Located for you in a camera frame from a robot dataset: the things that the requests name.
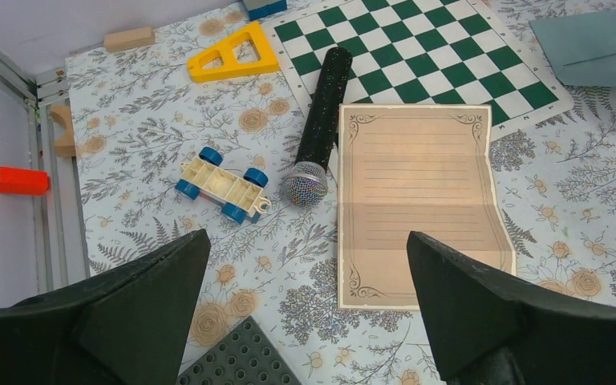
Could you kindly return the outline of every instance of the yellow triangular block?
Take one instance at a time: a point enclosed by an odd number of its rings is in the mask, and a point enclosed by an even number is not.
[[[233,49],[246,41],[250,41],[256,47],[260,58],[257,62],[239,63],[237,61]],[[223,65],[210,69],[203,68],[215,59],[220,59]],[[195,83],[265,74],[279,70],[278,59],[258,22],[252,22],[188,60],[188,72]]]

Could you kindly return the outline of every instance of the red plastic object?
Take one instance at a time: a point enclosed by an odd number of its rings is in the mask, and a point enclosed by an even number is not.
[[[25,168],[0,167],[0,193],[41,196],[48,190],[48,174]]]

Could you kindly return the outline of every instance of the beige paper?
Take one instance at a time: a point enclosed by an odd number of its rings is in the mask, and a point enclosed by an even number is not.
[[[419,309],[410,231],[515,273],[489,166],[489,106],[344,104],[339,119],[339,308]]]

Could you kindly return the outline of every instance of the blue envelope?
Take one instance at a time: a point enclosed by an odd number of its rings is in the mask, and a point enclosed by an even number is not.
[[[616,87],[616,10],[543,18],[530,26],[561,83]]]

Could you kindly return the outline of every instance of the floral tablecloth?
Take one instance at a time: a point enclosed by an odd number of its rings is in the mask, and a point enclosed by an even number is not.
[[[485,1],[539,55],[528,20],[616,8]],[[235,4],[158,29],[151,47],[68,59],[92,273],[205,228],[213,246],[183,369],[252,314],[303,383],[441,383],[418,313],[337,311],[334,183],[311,209],[278,192],[304,122],[284,77],[188,77],[188,58],[246,23]],[[496,192],[520,277],[616,306],[616,90],[569,91],[573,110],[492,142]],[[273,208],[258,224],[234,225],[215,204],[176,194],[180,162],[205,145],[224,168],[268,174]]]

